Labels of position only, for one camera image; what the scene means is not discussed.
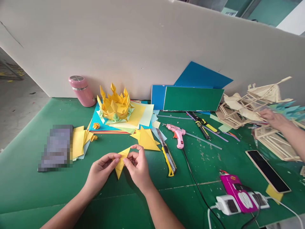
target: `smartphone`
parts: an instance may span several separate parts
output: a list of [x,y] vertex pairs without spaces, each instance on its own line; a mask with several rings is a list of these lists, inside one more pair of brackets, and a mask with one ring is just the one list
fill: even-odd
[[280,176],[257,150],[246,151],[246,154],[275,191],[278,193],[291,192],[291,189],[287,184],[282,180],[282,178],[280,178]]

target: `glue gun power cord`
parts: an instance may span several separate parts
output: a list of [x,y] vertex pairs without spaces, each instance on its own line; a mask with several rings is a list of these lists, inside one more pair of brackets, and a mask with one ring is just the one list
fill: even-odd
[[210,208],[210,206],[207,204],[205,198],[203,197],[203,194],[202,194],[202,192],[201,192],[201,190],[200,190],[200,188],[199,188],[199,185],[198,185],[198,183],[197,183],[197,181],[196,181],[196,179],[195,179],[195,177],[194,177],[194,175],[193,175],[193,172],[192,172],[192,170],[191,170],[190,164],[188,163],[188,159],[187,159],[187,156],[186,156],[186,154],[185,154],[184,148],[182,148],[182,151],[183,151],[183,153],[184,153],[184,157],[185,157],[185,160],[186,160],[186,162],[187,162],[188,169],[190,170],[190,173],[191,173],[191,175],[192,175],[192,177],[193,177],[193,179],[194,179],[194,181],[195,181],[195,183],[196,183],[196,186],[197,186],[197,188],[198,188],[198,190],[199,190],[199,192],[200,192],[200,195],[201,195],[201,197],[202,197],[204,203],[205,203],[206,206],[209,208],[209,210],[213,213],[213,215],[216,217],[216,219],[218,219],[218,221],[220,222],[220,224],[222,225],[222,227],[223,227],[224,229],[226,229],[226,227],[224,226],[224,224],[222,223],[222,221],[221,221],[221,220],[216,216],[216,214],[212,211],[212,209]]

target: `pink glue gun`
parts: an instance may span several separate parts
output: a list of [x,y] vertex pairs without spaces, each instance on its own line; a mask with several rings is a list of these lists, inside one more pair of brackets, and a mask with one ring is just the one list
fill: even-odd
[[183,149],[184,147],[184,143],[183,143],[183,138],[182,136],[185,135],[185,130],[184,129],[180,129],[177,126],[174,126],[172,124],[167,124],[166,125],[167,129],[171,130],[172,132],[174,132],[174,138],[178,139],[178,145],[177,148],[178,149]]

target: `pink thermos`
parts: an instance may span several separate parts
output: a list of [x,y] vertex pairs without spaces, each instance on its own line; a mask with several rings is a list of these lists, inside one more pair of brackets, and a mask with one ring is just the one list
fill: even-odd
[[95,105],[95,98],[87,84],[87,81],[82,76],[71,76],[69,82],[74,90],[76,97],[84,107]]

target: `yellow box cutter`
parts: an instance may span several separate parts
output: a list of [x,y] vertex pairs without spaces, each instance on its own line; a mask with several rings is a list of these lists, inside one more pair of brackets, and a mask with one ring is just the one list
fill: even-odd
[[165,144],[165,141],[162,138],[160,130],[157,129],[157,132],[158,132],[158,136],[159,136],[159,139],[160,139],[160,143],[162,145],[162,151],[163,151],[163,154],[164,154],[164,157],[165,157],[165,161],[166,161],[166,164],[168,166],[168,170],[169,170],[168,176],[173,177],[174,173],[176,172],[176,169],[177,169],[176,165],[175,165],[174,160],[171,156],[171,153],[168,150],[167,145]]

